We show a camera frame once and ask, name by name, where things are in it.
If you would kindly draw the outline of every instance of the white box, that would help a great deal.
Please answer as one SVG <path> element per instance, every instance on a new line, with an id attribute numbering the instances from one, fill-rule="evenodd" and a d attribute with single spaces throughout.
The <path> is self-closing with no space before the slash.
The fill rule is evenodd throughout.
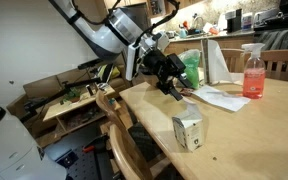
<path id="1" fill-rule="evenodd" d="M 188 104 L 187 110 L 172 117 L 176 139 L 190 151 L 204 144 L 202 116 L 194 105 Z"/>

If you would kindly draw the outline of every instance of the pink liquid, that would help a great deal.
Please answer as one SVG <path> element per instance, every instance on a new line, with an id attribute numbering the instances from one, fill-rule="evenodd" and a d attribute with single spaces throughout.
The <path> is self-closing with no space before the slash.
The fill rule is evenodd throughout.
<path id="1" fill-rule="evenodd" d="M 265 70 L 246 69 L 244 71 L 243 96 L 259 99 L 263 96 Z"/>

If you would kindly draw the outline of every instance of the chair backrest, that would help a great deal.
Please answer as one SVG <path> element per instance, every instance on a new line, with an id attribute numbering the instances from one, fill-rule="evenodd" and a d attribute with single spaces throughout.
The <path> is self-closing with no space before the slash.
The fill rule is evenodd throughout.
<path id="1" fill-rule="evenodd" d="M 229 72 L 244 71 L 244 53 L 241 49 L 221 49 Z"/>
<path id="2" fill-rule="evenodd" d="M 118 128 L 120 128 L 122 131 L 125 130 L 125 132 L 127 132 L 126 131 L 126 127 L 124 126 L 122 120 L 117 115 L 114 107 L 109 103 L 109 100 L 108 100 L 107 96 L 101 90 L 98 90 L 97 93 L 96 93 L 96 104 L 104 112 L 106 117 L 112 123 L 116 124 L 116 126 Z"/>
<path id="3" fill-rule="evenodd" d="M 249 57 L 250 53 L 246 53 L 244 62 L 246 62 Z M 288 81 L 288 49 L 262 51 L 261 58 L 267 63 L 267 78 Z"/>
<path id="4" fill-rule="evenodd" d="M 153 179 L 149 165 L 131 136 L 125 136 L 116 124 L 110 126 L 110 142 L 117 165 L 126 179 Z"/>

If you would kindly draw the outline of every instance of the spray nozzle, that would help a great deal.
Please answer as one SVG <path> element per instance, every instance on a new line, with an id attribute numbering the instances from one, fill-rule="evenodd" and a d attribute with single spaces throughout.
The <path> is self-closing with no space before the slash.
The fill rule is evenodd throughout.
<path id="1" fill-rule="evenodd" d="M 251 58 L 259 58 L 261 54 L 261 49 L 265 44 L 263 43 L 251 43 L 251 44 L 243 44 L 242 49 L 245 52 L 252 52 Z"/>

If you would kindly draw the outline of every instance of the spray bottle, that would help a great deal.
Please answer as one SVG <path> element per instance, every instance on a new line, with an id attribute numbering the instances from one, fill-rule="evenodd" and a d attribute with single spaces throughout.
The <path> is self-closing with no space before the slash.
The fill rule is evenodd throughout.
<path id="1" fill-rule="evenodd" d="M 265 44 L 243 44 L 244 52 L 252 52 L 244 69 L 243 96 L 251 99 L 259 99 L 263 96 L 265 63 L 260 58 L 261 48 Z"/>

